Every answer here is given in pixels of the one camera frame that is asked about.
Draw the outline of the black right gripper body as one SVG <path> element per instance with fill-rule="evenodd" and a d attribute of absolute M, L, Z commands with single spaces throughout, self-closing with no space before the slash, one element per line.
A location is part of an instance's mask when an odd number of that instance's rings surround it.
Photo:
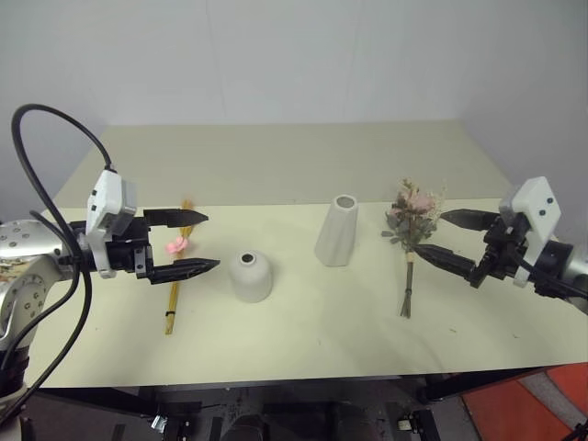
<path fill-rule="evenodd" d="M 517 260 L 527 248 L 526 234 L 530 224 L 524 214 L 516 214 L 510 225 L 496 215 L 485 230 L 484 254 L 468 276 L 468 282 L 474 288 L 478 288 L 486 277 L 504 280 L 514 276 Z"/>

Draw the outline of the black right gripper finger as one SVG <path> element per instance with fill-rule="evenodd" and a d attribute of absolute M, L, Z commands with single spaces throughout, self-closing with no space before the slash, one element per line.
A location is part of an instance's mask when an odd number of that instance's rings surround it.
<path fill-rule="evenodd" d="M 415 252 L 431 265 L 460 277 L 468 277 L 476 267 L 474 260 L 434 244 L 419 244 Z"/>
<path fill-rule="evenodd" d="M 489 230 L 498 217 L 498 213 L 477 209 L 452 209 L 440 215 L 441 220 L 478 232 Z"/>

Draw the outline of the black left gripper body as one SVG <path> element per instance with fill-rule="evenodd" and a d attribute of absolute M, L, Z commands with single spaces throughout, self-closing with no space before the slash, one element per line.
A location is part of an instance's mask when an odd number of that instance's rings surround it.
<path fill-rule="evenodd" d="M 114 234 L 106 243 L 110 267 L 115 271 L 134 273 L 138 279 L 153 280 L 153 249 L 149 241 L 151 224 L 148 217 L 134 218 L 128 228 Z"/>

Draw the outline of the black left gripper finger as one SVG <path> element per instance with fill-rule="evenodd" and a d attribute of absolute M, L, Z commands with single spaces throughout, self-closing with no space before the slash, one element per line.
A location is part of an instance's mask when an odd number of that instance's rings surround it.
<path fill-rule="evenodd" d="M 199 225 L 209 217 L 192 209 L 145 209 L 143 218 L 149 226 L 184 228 Z"/>
<path fill-rule="evenodd" d="M 220 260 L 189 258 L 175 260 L 166 266 L 154 266 L 149 270 L 152 285 L 183 281 L 207 273 L 221 263 Z"/>

